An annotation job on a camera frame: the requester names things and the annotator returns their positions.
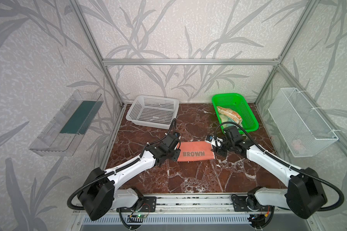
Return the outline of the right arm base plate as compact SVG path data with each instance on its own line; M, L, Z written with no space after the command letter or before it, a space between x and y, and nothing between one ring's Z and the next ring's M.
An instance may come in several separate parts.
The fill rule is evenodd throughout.
M260 205L257 200L251 196L233 194L230 197L235 212L268 212L269 206Z

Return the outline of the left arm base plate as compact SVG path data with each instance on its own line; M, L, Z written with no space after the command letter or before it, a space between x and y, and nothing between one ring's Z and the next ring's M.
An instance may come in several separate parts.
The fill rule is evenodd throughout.
M155 212L157 205L157 197L155 196L145 196L142 199L139 198L138 201L131 208L120 208L120 212Z

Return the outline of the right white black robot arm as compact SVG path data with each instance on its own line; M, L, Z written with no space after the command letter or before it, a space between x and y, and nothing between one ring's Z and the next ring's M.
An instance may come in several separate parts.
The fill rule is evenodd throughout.
M285 189L270 189L260 186L248 192L248 206L274 206L289 209L298 217L307 219L327 203L318 174L311 168L289 166L282 159L269 153L248 136L241 136L235 126L227 127L224 139L207 135L206 142L212 145L217 155L234 152L253 161L275 176Z

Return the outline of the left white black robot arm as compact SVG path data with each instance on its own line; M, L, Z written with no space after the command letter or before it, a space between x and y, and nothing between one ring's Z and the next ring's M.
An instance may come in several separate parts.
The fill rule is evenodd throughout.
M136 208L142 205L143 195L135 188L120 187L141 172L161 166L166 160L177 161L180 154L180 134L167 134L157 144L147 144L136 157L106 170L94 169L83 186L67 200L73 210L84 210L94 221L111 209Z

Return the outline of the pink brown bear towel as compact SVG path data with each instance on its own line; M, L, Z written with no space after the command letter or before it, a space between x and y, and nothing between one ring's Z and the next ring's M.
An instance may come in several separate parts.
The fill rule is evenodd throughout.
M215 158L212 145L205 141L182 142L179 149L180 155L177 162L205 161Z

